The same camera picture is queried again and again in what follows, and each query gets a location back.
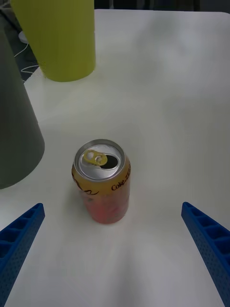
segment gray cylinder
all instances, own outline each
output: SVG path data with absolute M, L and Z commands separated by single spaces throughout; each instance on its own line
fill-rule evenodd
M 45 149 L 13 53 L 0 31 L 0 189 L 25 178 Z

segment yellow-green cylinder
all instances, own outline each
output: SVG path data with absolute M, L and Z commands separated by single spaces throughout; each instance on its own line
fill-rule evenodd
M 43 74 L 65 82 L 95 67 L 93 0 L 12 0 Z

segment can label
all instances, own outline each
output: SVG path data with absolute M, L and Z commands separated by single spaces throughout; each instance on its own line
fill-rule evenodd
M 119 221 L 128 209 L 131 164 L 126 162 L 121 172 L 104 181 L 90 181 L 72 167 L 72 177 L 83 202 L 94 220 L 109 224 Z

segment pull tab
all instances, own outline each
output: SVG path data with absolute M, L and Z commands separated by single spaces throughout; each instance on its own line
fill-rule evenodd
M 93 149 L 89 149 L 84 153 L 83 156 L 84 160 L 88 163 L 91 163 L 93 165 L 97 165 L 97 166 L 103 166 L 107 163 L 108 159 L 107 156 L 103 153 L 99 153 Z

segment red can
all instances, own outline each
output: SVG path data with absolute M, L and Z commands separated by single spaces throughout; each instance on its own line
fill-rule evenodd
M 91 217 L 115 223 L 128 209 L 131 165 L 119 145 L 94 140 L 76 153 L 72 176 Z

